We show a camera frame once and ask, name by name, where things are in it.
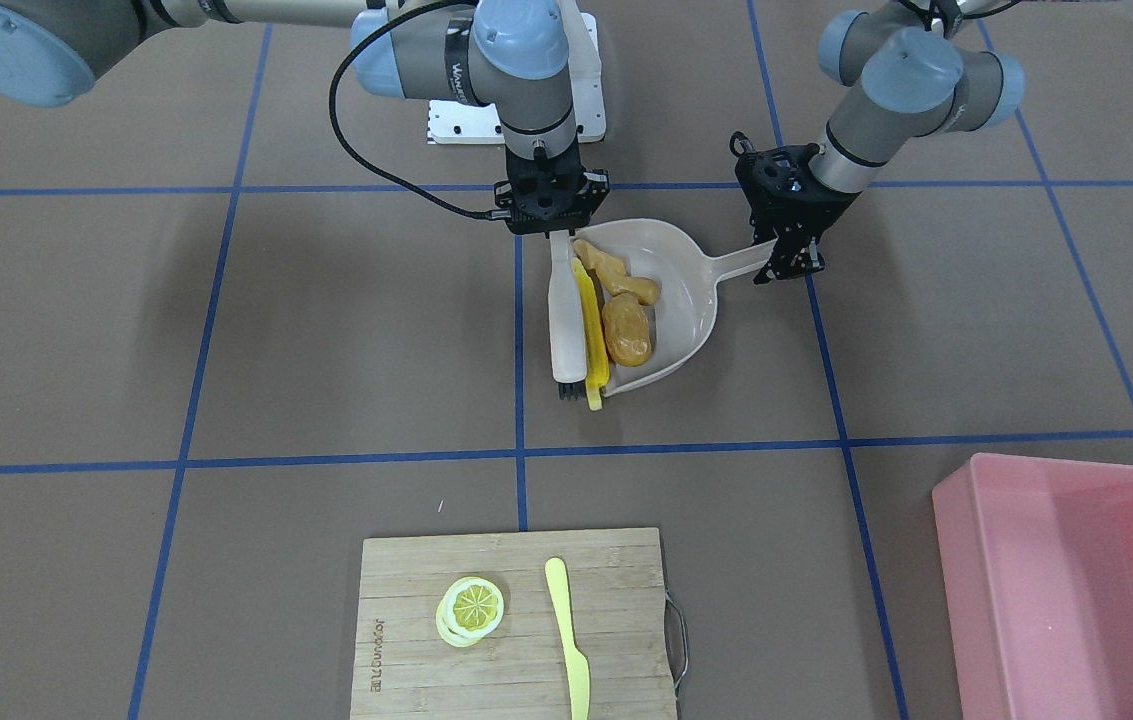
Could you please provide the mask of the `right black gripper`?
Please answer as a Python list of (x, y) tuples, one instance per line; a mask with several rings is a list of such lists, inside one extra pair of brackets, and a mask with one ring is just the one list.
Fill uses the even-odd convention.
[(492, 218), (514, 234), (579, 231), (593, 223), (611, 190), (607, 170), (585, 168), (576, 142), (553, 158), (506, 150), (505, 168), (505, 181), (493, 186)]

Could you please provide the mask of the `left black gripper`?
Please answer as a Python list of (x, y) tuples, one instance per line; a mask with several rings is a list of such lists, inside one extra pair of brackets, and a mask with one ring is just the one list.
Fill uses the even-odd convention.
[(753, 283), (787, 281), (823, 272), (823, 232), (858, 200), (857, 193), (832, 190), (813, 176), (816, 143), (759, 150), (743, 132), (732, 133), (734, 173), (750, 209), (753, 245), (770, 242), (770, 256)]

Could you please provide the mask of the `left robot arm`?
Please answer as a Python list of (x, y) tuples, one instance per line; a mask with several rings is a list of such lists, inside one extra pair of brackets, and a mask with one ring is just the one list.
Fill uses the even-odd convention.
[(963, 27), (1008, 12), (1010, 1), (889, 1), (841, 12), (817, 46), (827, 77), (845, 88), (821, 135), (759, 150), (729, 141), (750, 207), (755, 283), (823, 272), (823, 234), (840, 220), (909, 139), (1004, 122), (1026, 96), (1013, 56), (955, 46)]

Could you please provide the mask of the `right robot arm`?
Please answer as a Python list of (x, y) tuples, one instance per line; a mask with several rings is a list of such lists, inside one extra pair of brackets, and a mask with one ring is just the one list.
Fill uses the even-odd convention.
[[(263, 41), (292, 29), (313, 44), (292, 117), (320, 177), (342, 167), (520, 236), (579, 231), (610, 178), (581, 151), (565, 19), (557, 1), (0, 1), (2, 147), (32, 126), (0, 181), (228, 186)], [(496, 113), (472, 209), (394, 169), (421, 151), (393, 150), (389, 124), (434, 100)]]

